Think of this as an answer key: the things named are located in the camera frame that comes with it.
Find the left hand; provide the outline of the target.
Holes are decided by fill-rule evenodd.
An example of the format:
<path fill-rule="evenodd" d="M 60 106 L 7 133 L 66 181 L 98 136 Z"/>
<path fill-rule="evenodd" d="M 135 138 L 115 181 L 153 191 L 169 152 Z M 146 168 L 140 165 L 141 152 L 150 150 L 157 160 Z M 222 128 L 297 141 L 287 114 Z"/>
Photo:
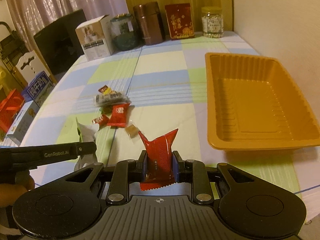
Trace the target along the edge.
<path fill-rule="evenodd" d="M 0 207 L 12 206 L 16 200 L 26 192 L 35 189 L 35 181 L 29 176 L 29 180 L 26 186 L 13 185 L 13 184 L 1 184 L 0 185 Z"/>

